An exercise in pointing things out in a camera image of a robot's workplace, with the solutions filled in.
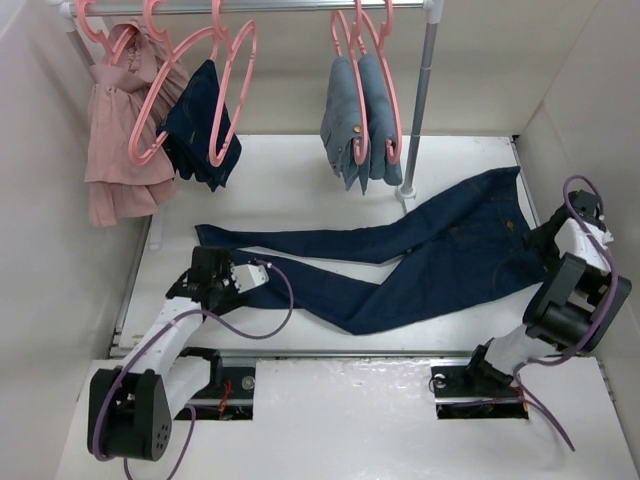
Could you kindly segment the dark blue denim trousers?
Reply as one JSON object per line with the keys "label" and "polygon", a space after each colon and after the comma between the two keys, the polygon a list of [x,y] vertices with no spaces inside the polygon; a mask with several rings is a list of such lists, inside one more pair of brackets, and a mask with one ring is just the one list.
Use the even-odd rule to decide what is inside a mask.
{"label": "dark blue denim trousers", "polygon": [[293,305],[352,335],[380,333],[500,300],[543,281],[518,201],[519,168],[467,178],[403,218],[354,230],[229,231],[200,224],[201,245],[238,263],[267,249],[285,279],[256,289],[249,306]]}

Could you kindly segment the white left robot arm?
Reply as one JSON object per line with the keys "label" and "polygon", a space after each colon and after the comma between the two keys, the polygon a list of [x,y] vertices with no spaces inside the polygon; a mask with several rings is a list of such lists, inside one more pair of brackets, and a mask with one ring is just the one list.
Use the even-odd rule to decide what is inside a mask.
{"label": "white left robot arm", "polygon": [[96,459],[159,460],[173,420],[189,401],[221,390],[219,353],[187,342],[211,315],[241,305],[232,267],[228,250],[195,248],[190,268],[169,288],[159,316],[123,365],[93,375],[87,448]]}

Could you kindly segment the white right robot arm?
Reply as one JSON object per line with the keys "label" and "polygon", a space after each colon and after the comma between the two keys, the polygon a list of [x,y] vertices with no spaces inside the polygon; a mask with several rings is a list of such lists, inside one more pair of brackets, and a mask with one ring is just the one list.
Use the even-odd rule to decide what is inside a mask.
{"label": "white right robot arm", "polygon": [[589,353],[631,293],[631,282],[613,279],[602,255],[612,236],[599,206],[565,206],[525,238],[544,262],[547,277],[526,307],[520,326],[478,346],[462,369],[463,385],[496,396],[521,364],[558,354]]}

